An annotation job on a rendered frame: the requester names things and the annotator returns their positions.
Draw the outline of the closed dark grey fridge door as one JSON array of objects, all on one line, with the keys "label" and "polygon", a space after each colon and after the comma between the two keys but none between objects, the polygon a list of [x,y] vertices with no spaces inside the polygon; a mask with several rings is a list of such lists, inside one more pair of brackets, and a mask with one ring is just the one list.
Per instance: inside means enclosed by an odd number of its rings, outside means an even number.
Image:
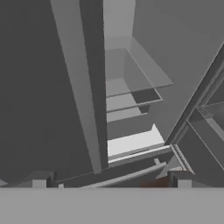
[{"label": "closed dark grey fridge door", "polygon": [[102,0],[0,0],[0,185],[108,166]]}]

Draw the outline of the open grey fridge door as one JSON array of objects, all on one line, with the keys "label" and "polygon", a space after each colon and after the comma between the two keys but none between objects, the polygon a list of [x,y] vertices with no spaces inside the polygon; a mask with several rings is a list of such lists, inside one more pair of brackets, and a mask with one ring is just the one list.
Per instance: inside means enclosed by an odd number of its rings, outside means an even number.
[{"label": "open grey fridge door", "polygon": [[206,110],[223,82],[224,44],[166,140],[184,163],[184,176],[203,186],[224,187],[224,140],[212,128],[213,116]]}]

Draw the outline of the white fridge crisper drawer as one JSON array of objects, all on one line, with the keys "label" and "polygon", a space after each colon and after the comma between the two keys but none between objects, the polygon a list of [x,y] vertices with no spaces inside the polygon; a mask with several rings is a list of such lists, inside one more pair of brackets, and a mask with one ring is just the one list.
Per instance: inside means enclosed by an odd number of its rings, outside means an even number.
[{"label": "white fridge crisper drawer", "polygon": [[151,130],[138,134],[108,140],[108,159],[115,159],[144,149],[152,149],[165,144],[156,125]]}]

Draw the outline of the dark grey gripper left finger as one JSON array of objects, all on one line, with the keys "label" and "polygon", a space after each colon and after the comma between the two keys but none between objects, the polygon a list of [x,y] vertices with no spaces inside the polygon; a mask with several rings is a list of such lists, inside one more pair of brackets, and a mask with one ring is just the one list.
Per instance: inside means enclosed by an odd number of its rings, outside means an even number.
[{"label": "dark grey gripper left finger", "polygon": [[55,171],[35,171],[29,176],[7,184],[7,187],[22,187],[22,188],[47,188],[55,187]]}]

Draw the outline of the clear fridge door bin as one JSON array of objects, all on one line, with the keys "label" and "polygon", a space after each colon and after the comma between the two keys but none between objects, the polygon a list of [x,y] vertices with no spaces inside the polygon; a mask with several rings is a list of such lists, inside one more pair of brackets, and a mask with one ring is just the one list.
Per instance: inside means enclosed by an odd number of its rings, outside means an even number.
[{"label": "clear fridge door bin", "polygon": [[224,102],[196,108],[188,122],[224,171]]}]

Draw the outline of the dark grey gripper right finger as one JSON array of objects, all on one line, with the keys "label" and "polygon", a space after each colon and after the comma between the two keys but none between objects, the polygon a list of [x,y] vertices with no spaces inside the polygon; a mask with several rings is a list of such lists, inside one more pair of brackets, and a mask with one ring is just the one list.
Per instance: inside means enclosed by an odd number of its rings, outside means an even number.
[{"label": "dark grey gripper right finger", "polygon": [[215,187],[211,181],[199,178],[189,171],[169,171],[169,187],[195,188],[195,187]]}]

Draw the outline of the grey fridge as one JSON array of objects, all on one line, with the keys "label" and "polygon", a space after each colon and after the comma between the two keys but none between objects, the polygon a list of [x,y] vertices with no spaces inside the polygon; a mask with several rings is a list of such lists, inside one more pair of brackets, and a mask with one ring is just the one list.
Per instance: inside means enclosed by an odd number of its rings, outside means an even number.
[{"label": "grey fridge", "polygon": [[164,145],[109,159],[161,151],[224,43],[224,0],[103,0],[104,38],[132,37],[173,84],[154,88],[162,101],[147,114],[107,122],[108,140],[157,126]]}]

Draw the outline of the large clear glass fridge shelf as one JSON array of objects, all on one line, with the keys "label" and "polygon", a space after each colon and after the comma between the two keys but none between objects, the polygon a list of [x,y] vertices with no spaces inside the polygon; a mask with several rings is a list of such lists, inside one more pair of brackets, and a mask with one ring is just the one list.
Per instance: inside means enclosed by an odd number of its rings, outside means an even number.
[{"label": "large clear glass fridge shelf", "polygon": [[171,86],[172,80],[132,37],[105,40],[106,96]]}]

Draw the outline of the dark grey freezer drawer front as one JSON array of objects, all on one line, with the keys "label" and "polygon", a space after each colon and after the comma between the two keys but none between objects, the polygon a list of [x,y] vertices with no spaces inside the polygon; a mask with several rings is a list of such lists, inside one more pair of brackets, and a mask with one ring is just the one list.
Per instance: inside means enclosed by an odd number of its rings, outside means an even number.
[{"label": "dark grey freezer drawer front", "polygon": [[[57,179],[56,186],[63,186],[64,188],[88,186],[94,183],[118,178],[132,172],[138,172],[143,169],[152,167],[155,164],[166,162],[168,165],[172,157],[173,153],[171,149],[145,152],[144,154],[139,156],[132,156],[120,161],[113,162],[108,168],[105,168],[98,174],[90,172],[70,178]],[[141,187],[145,183],[151,182],[152,180],[156,179],[159,175],[165,176],[164,168],[151,172],[139,178],[133,178],[122,183],[105,187]]]}]

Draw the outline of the small clear glass fridge shelf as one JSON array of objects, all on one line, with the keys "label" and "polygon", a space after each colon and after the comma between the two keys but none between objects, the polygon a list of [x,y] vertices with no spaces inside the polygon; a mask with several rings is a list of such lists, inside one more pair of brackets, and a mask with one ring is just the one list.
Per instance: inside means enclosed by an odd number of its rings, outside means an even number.
[{"label": "small clear glass fridge shelf", "polygon": [[142,105],[134,108],[124,108],[107,113],[107,122],[119,121],[126,118],[147,114],[150,110],[149,105]]}]

